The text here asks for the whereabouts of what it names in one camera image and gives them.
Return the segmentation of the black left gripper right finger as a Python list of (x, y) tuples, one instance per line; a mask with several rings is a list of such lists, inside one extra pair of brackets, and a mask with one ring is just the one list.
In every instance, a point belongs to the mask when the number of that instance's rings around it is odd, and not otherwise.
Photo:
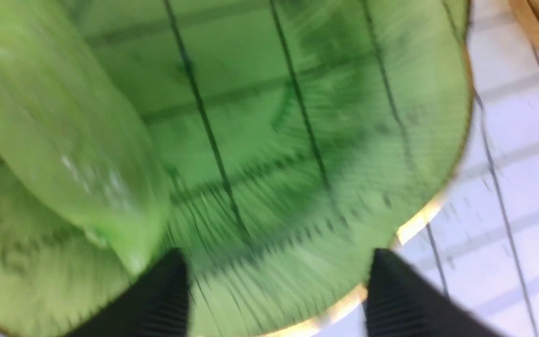
[(499, 337), (387, 248), (373, 253), (365, 300), (368, 337)]

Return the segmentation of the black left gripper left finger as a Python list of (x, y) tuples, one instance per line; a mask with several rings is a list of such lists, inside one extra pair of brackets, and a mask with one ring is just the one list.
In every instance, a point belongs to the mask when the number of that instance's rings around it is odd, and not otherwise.
[(174, 248), (126, 292), (67, 337), (186, 337), (190, 297), (188, 265)]

